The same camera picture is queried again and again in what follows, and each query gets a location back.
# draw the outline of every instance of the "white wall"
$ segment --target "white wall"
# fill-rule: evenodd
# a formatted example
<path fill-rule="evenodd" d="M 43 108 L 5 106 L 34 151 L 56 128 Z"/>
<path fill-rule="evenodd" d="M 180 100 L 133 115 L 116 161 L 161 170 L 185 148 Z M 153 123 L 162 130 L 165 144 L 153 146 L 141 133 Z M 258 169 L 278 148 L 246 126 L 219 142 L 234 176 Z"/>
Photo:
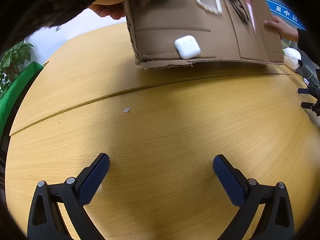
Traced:
<path fill-rule="evenodd" d="M 67 40 L 89 31 L 123 22 L 125 18 L 120 20 L 113 20 L 110 16 L 101 18 L 92 10 L 86 9 L 71 21 L 61 25 L 58 31 L 56 27 L 42 28 L 26 39 L 27 43 L 35 46 L 31 51 L 31 62 L 36 61 L 43 65 Z"/>

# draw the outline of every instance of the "blue gripper pad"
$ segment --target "blue gripper pad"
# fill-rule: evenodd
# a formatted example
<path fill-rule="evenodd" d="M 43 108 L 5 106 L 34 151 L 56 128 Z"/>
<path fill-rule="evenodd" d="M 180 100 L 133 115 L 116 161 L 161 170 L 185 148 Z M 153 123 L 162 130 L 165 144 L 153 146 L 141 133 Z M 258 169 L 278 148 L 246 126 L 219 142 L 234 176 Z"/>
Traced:
<path fill-rule="evenodd" d="M 236 180 L 230 169 L 234 169 L 223 155 L 215 156 L 213 170 L 234 206 L 244 204 L 244 189 Z"/>
<path fill-rule="evenodd" d="M 110 159 L 104 155 L 91 170 L 79 187 L 78 202 L 81 206 L 91 202 L 94 194 L 97 192 L 101 182 L 110 168 Z"/>

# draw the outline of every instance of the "green plant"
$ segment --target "green plant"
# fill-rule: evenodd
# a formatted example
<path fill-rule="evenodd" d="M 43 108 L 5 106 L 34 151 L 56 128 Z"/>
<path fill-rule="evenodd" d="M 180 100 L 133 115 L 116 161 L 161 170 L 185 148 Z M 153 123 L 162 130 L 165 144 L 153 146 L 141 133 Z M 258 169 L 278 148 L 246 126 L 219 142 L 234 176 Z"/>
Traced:
<path fill-rule="evenodd" d="M 31 43 L 21 41 L 0 56 L 0 98 L 19 76 L 18 65 L 31 60 L 31 47 Z"/>

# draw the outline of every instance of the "pink object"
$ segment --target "pink object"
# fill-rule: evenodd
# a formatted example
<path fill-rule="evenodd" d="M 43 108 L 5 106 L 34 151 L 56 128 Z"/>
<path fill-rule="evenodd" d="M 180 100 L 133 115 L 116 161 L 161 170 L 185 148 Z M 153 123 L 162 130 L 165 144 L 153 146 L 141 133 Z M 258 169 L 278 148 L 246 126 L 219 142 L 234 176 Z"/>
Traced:
<path fill-rule="evenodd" d="M 252 28 L 253 28 L 253 32 L 254 32 L 254 36 L 255 36 L 256 35 L 256 25 L 254 23 L 252 3 L 250 0 L 245 0 L 245 3 L 249 9 L 249 14 L 250 14 L 251 22 L 252 22 Z"/>

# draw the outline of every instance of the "white plush toy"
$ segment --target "white plush toy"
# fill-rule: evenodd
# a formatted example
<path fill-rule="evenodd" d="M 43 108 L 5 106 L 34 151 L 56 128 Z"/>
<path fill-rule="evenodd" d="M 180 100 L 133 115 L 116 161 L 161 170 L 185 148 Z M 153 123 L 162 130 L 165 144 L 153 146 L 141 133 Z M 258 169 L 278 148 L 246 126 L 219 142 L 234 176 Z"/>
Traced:
<path fill-rule="evenodd" d="M 299 51 L 293 48 L 286 48 L 284 50 L 284 64 L 292 69 L 295 70 L 299 67 L 298 60 L 301 60 L 301 54 Z"/>

